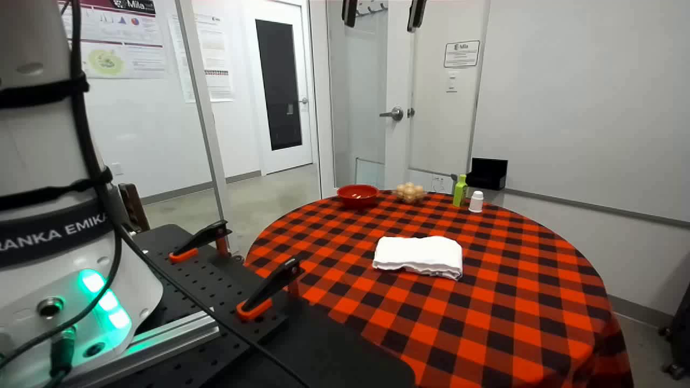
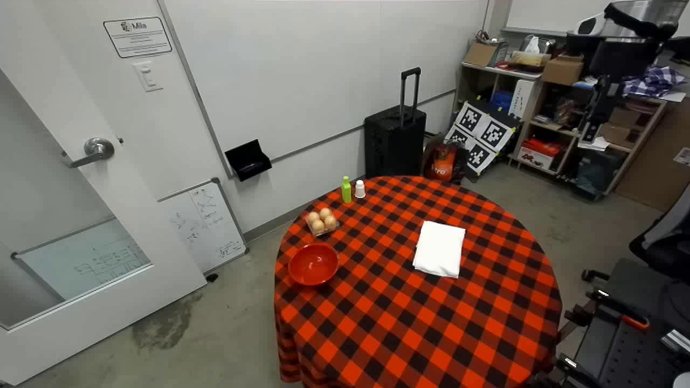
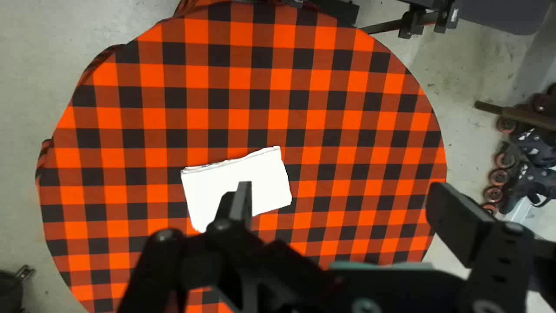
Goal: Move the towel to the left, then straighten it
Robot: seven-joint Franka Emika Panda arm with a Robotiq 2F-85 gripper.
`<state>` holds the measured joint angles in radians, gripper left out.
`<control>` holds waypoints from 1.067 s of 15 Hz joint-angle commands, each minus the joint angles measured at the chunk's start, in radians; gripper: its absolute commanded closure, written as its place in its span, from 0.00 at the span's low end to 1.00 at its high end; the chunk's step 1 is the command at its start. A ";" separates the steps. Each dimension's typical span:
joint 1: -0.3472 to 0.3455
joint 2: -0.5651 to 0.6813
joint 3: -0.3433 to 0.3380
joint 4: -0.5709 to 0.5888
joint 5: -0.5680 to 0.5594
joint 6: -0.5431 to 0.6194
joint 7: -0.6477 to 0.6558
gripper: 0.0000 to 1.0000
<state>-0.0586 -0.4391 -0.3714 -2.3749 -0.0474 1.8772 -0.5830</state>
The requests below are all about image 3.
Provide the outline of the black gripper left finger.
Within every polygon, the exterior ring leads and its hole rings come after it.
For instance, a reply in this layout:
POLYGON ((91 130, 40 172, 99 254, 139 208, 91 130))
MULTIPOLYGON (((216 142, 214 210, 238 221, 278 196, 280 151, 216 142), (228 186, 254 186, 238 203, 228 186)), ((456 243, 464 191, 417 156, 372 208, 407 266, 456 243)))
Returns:
POLYGON ((214 226, 224 229, 231 224, 249 228, 252 221, 252 182, 240 181, 235 191, 226 191, 216 212, 214 226))

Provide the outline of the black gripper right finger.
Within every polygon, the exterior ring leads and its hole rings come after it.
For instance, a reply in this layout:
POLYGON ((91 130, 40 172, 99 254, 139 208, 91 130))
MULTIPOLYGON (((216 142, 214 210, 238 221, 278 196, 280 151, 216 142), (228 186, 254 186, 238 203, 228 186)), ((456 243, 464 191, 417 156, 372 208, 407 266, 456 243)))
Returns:
POLYGON ((449 182, 433 182, 426 200, 426 219, 449 250, 473 273, 494 268, 499 222, 473 198, 449 182))

